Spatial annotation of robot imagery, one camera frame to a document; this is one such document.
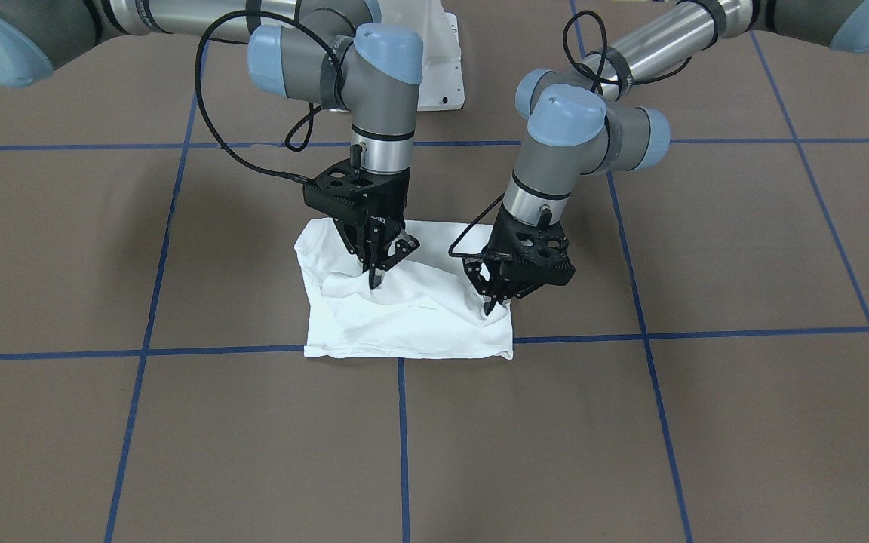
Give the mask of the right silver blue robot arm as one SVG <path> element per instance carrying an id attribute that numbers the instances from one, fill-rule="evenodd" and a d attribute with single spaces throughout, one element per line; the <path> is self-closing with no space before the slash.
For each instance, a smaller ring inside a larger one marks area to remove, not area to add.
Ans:
<path id="1" fill-rule="evenodd" d="M 349 156 L 318 176 L 262 169 L 300 183 L 308 206 L 333 220 L 370 288 L 418 247 L 406 232 L 408 178 L 423 41 L 384 24 L 376 1 L 0 1 L 0 85 L 26 88 L 121 35 L 196 35 L 195 93 L 217 143 L 202 90 L 209 41 L 246 46 L 262 91 L 321 111 L 351 113 Z"/>

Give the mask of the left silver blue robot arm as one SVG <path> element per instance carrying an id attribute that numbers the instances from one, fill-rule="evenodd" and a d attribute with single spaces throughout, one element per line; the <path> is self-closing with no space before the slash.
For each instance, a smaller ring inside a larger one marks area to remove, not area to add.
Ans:
<path id="1" fill-rule="evenodd" d="M 487 245 L 462 267 L 483 313 L 575 274 L 560 223 L 579 178 L 653 167 L 671 127 L 652 108 L 620 106 L 632 89 L 676 75 L 721 40 L 766 31 L 845 53 L 869 52 L 869 1 L 680 1 L 562 72 L 536 69 L 518 84 L 527 121 Z"/>

